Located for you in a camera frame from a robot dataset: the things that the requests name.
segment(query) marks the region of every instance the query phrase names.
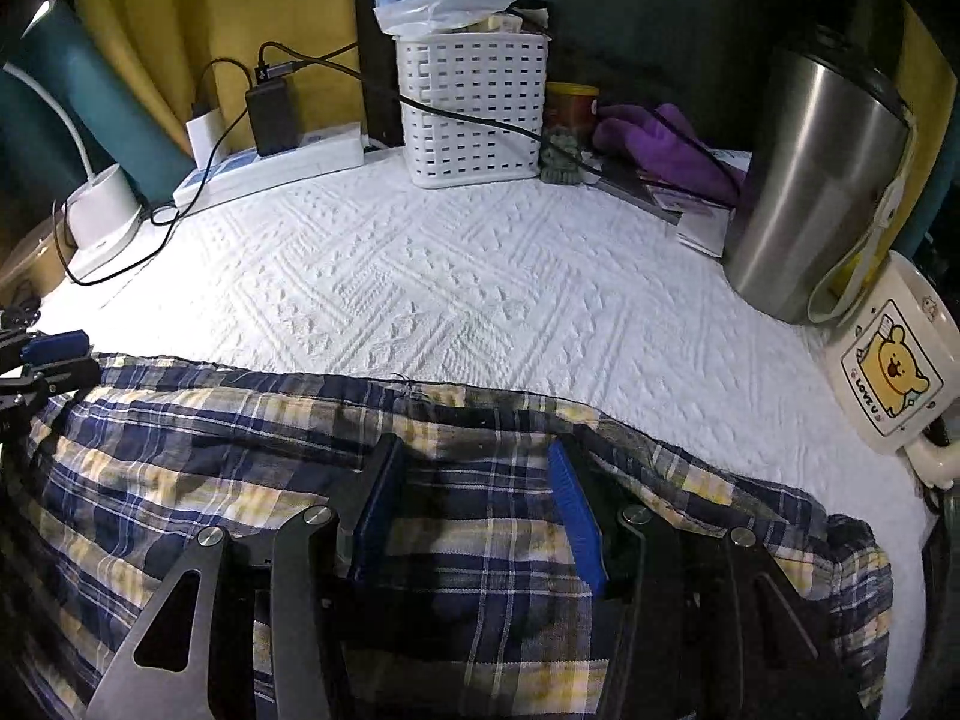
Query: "plaid fabric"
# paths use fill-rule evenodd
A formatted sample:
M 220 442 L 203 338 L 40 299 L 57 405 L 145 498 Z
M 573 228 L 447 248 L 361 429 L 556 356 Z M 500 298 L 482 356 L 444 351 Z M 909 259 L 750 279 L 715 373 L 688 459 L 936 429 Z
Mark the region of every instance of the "plaid fabric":
M 112 653 L 184 543 L 223 524 L 273 529 L 357 466 L 382 432 L 408 448 L 366 640 L 347 665 L 380 716 L 594 712 L 611 625 L 576 576 L 546 448 L 576 431 L 678 528 L 752 529 L 830 630 L 862 702 L 880 707 L 890 565 L 867 525 L 800 490 L 712 469 L 598 410 L 469 386 L 254 373 L 99 357 L 103 385 L 59 396 L 5 447 L 0 581 L 20 678 L 80 717 Z M 269 652 L 256 630 L 258 692 Z

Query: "black power adapter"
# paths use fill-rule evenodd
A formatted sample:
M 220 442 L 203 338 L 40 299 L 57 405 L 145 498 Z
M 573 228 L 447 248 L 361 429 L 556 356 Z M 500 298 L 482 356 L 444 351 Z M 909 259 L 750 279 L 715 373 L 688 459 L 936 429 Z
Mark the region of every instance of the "black power adapter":
M 285 77 L 257 79 L 247 92 L 247 110 L 256 152 L 268 157 L 299 146 L 301 127 Z

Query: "plastic basket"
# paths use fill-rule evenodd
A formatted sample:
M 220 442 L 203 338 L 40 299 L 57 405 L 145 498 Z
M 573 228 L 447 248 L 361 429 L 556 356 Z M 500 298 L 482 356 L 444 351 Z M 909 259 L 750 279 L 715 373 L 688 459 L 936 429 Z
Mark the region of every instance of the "plastic basket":
M 397 38 L 400 93 L 443 110 L 515 124 L 539 134 L 544 122 L 547 38 L 455 32 Z M 403 112 L 407 167 L 429 189 L 531 178 L 539 143 L 514 132 Z

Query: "bear face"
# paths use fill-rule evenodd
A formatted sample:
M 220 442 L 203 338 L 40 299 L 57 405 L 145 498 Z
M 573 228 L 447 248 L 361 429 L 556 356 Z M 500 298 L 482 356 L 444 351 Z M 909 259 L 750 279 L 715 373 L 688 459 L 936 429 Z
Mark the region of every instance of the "bear face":
M 930 381 L 918 372 L 917 361 L 904 344 L 904 329 L 899 324 L 894 325 L 890 338 L 880 343 L 877 356 L 880 373 L 894 392 L 906 395 L 910 391 L 921 394 L 928 390 Z

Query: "white power strip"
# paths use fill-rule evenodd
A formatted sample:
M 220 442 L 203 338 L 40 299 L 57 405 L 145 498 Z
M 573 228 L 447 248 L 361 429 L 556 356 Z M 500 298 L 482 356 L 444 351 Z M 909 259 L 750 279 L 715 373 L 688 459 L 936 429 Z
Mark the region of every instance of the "white power strip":
M 296 148 L 269 157 L 261 157 L 256 153 L 256 148 L 247 148 L 231 154 L 220 165 L 210 169 L 210 177 L 193 210 L 209 208 L 301 178 L 361 165 L 363 140 L 360 124 L 308 132 Z M 202 178 L 203 171 L 194 170 L 174 189 L 176 208 L 190 204 Z

